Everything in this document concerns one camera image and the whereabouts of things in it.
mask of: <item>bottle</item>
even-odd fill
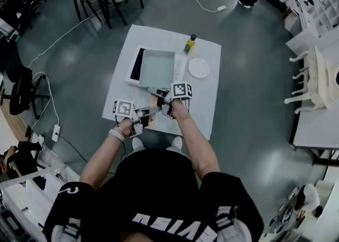
[[[184,48],[184,53],[186,55],[189,55],[192,52],[192,49],[195,45],[195,39],[197,38],[197,35],[192,34],[191,38],[187,41],[185,48]]]

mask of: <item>gray floor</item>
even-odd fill
[[[199,1],[210,10],[228,3]],[[282,13],[266,0],[260,0],[251,10],[236,3],[237,0],[230,0],[229,10],[209,13],[194,0],[144,0],[144,10],[138,0],[130,0],[121,5],[121,10],[129,24],[195,33],[222,45],[211,144],[221,170],[243,180],[267,226],[288,192],[295,185],[318,180],[323,168],[312,167],[307,153],[293,151],[288,144],[295,105],[284,105],[283,99],[296,89],[291,76],[298,65],[288,62],[293,54],[285,46],[289,34]],[[47,0],[41,3],[40,10],[33,29],[27,30],[18,44],[25,65],[79,23],[72,0]],[[34,73],[44,71],[49,76],[61,134],[86,158],[114,126],[101,116],[130,26],[122,24],[112,7],[111,15],[112,30],[93,17],[62,38],[31,67]],[[30,111],[23,116],[31,126],[34,124]],[[85,162],[72,147],[62,139],[57,143],[50,139],[56,123],[49,106],[34,130],[44,134],[47,145],[80,173]],[[141,137],[148,147],[166,147],[172,138],[147,130]]]

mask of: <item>white tabletop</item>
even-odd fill
[[[142,45],[153,49],[173,51],[182,54],[189,38],[189,35],[146,26],[132,25],[115,67],[102,117],[113,121],[115,120],[113,106],[114,101],[118,99],[133,101],[136,108],[150,106],[151,94],[142,88],[129,85],[124,81],[136,47]],[[210,65],[210,73],[204,79],[197,79],[189,73],[187,64],[183,76],[183,80],[192,85],[193,99],[190,102],[190,113],[200,131],[208,140],[212,132],[217,99],[220,55],[220,45],[210,41],[196,39],[195,47],[190,56],[206,60]],[[154,126],[147,128],[181,135],[177,122],[165,117],[161,113],[156,114]]]

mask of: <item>white plate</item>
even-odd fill
[[[196,78],[205,78],[210,73],[210,66],[201,58],[193,58],[189,62],[189,71]]]

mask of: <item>person sitting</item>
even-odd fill
[[[37,172],[37,156],[33,158],[31,151],[40,152],[44,149],[44,138],[39,136],[39,142],[31,143],[28,141],[20,141],[18,146],[10,146],[8,151],[3,155],[3,161],[0,162],[0,170],[2,174],[7,174],[9,179],[15,179],[26,174]],[[33,178],[35,183],[44,189],[46,180],[41,176]]]
[[[304,185],[300,190],[295,188],[289,196],[292,206],[297,211],[297,219],[304,217],[305,212],[312,213],[312,216],[319,218],[323,213],[320,206],[320,198],[316,188],[312,184]]]

